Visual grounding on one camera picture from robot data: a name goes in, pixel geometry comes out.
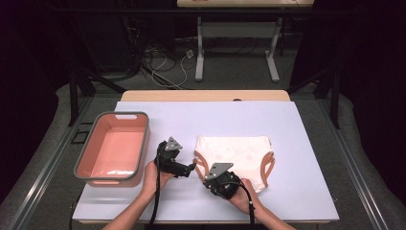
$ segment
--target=pink tray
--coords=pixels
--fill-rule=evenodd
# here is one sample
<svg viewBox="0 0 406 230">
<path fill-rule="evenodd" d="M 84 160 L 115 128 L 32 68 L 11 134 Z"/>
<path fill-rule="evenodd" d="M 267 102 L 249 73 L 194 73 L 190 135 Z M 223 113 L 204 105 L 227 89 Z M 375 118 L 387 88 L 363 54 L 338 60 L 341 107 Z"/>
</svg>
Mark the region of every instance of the pink tray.
<svg viewBox="0 0 406 230">
<path fill-rule="evenodd" d="M 75 176 L 91 186 L 137 186 L 144 173 L 148 122 L 144 112 L 101 114 L 84 144 Z"/>
</svg>

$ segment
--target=black cable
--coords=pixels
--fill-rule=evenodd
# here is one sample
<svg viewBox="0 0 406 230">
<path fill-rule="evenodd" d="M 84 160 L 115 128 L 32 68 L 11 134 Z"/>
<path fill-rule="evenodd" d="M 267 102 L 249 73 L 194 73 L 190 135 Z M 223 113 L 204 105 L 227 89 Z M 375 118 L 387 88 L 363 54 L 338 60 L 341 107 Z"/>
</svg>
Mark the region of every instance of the black cable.
<svg viewBox="0 0 406 230">
<path fill-rule="evenodd" d="M 77 205 L 79 203 L 79 200 L 80 200 L 80 197 L 81 197 L 82 193 L 83 193 L 83 191 L 80 191 L 80 193 L 79 193 L 78 197 L 76 198 L 76 200 L 73 201 L 72 204 L 71 204 L 71 214 L 70 214 L 70 217 L 69 217 L 69 230 L 73 229 L 72 228 L 73 217 L 74 217 L 75 209 L 76 209 L 76 207 L 77 207 Z"/>
<path fill-rule="evenodd" d="M 153 206 L 152 217 L 149 221 L 148 230 L 152 229 L 152 224 L 155 221 L 156 213 L 158 212 L 158 204 L 159 204 L 159 194 L 161 191 L 161 170 L 159 169 L 159 149 L 156 151 L 156 171 L 158 175 L 156 176 L 156 191 L 155 191 L 155 204 Z"/>
<path fill-rule="evenodd" d="M 230 181 L 230 182 L 220 183 L 219 185 L 227 185 L 227 184 L 236 184 L 239 187 L 241 187 L 245 191 L 245 193 L 247 194 L 247 196 L 248 196 L 248 209 L 250 211 L 250 225 L 251 225 L 251 229 L 254 230 L 255 229 L 255 214 L 254 214 L 255 207 L 254 207 L 253 200 L 251 198 L 250 193 L 248 192 L 247 188 L 245 188 L 245 186 L 241 182 L 236 183 L 236 182 Z"/>
</svg>

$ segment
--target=desk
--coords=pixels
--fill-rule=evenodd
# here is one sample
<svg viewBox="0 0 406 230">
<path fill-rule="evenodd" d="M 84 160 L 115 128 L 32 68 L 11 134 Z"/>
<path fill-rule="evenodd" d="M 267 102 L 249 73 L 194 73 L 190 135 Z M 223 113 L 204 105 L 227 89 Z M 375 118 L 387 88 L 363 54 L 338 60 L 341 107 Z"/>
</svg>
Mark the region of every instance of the desk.
<svg viewBox="0 0 406 230">
<path fill-rule="evenodd" d="M 311 8 L 313 0 L 177 0 L 180 8 Z M 197 18 L 198 55 L 195 79 L 203 80 L 203 37 L 271 37 L 271 47 L 265 51 L 273 82 L 279 82 L 274 53 L 280 35 L 282 19 L 276 22 L 204 22 Z"/>
<path fill-rule="evenodd" d="M 233 99 L 243 101 L 226 102 Z M 296 105 L 283 91 L 127 91 L 116 110 L 137 110 L 148 114 L 151 137 L 146 161 L 154 158 L 157 145 L 170 136 L 183 146 L 176 160 L 189 164 L 197 134 L 267 135 L 272 142 L 276 165 L 268 178 L 269 187 L 259 193 L 262 202 L 286 221 L 328 222 L 339 219 Z M 140 190 L 140 186 L 93 188 L 86 185 L 73 219 L 109 221 Z M 153 202 L 140 217 L 140 222 L 150 220 L 152 209 Z M 169 182 L 161 193 L 155 222 L 248 223 L 249 217 L 212 195 L 202 185 L 197 173 L 192 172 L 188 178 L 179 177 Z"/>
</svg>

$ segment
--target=desk leg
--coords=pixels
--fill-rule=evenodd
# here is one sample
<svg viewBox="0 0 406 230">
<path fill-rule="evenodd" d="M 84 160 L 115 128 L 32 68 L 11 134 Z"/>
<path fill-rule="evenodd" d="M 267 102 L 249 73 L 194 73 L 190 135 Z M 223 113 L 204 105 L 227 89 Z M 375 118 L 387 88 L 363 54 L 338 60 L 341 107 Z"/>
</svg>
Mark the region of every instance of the desk leg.
<svg viewBox="0 0 406 230">
<path fill-rule="evenodd" d="M 273 82 L 280 81 L 277 67 L 275 66 L 274 54 L 275 54 L 275 49 L 277 47 L 279 33 L 281 31 L 281 23 L 282 23 L 282 19 L 279 18 L 276 23 L 274 33 L 272 36 L 271 49 L 269 51 L 265 51 L 265 57 L 266 57 L 266 61 L 268 62 L 269 73 L 271 74 L 271 79 Z"/>
<path fill-rule="evenodd" d="M 203 81 L 203 63 L 204 63 L 204 51 L 203 51 L 203 34 L 202 34 L 202 20 L 201 17 L 197 17 L 197 63 L 196 63 L 196 75 L 194 79 L 196 81 Z"/>
</svg>

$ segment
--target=white desk legs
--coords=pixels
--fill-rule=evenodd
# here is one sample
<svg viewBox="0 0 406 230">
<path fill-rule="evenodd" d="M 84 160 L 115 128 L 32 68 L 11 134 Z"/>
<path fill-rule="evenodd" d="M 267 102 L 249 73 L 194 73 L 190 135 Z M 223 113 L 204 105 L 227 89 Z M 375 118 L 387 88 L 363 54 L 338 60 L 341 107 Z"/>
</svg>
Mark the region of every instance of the white desk legs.
<svg viewBox="0 0 406 230">
<path fill-rule="evenodd" d="M 271 37 L 271 47 L 265 52 L 269 72 L 273 82 L 278 82 L 279 76 L 273 59 L 281 30 L 281 19 L 278 22 L 202 22 L 197 18 L 198 56 L 195 80 L 203 80 L 203 37 Z"/>
<path fill-rule="evenodd" d="M 271 79 L 273 82 L 279 82 L 280 78 L 278 75 L 277 67 L 275 66 L 274 54 L 277 47 L 277 42 L 279 38 L 279 33 L 281 31 L 282 19 L 279 18 L 275 27 L 274 35 L 272 37 L 271 47 L 269 51 L 265 51 L 266 62 L 268 62 L 269 73 L 271 74 Z"/>
<path fill-rule="evenodd" d="M 196 75 L 194 79 L 196 81 L 203 80 L 203 62 L 204 62 L 204 54 L 203 54 L 203 35 L 202 35 L 202 19 L 201 17 L 197 17 L 197 63 L 196 63 Z"/>
</svg>

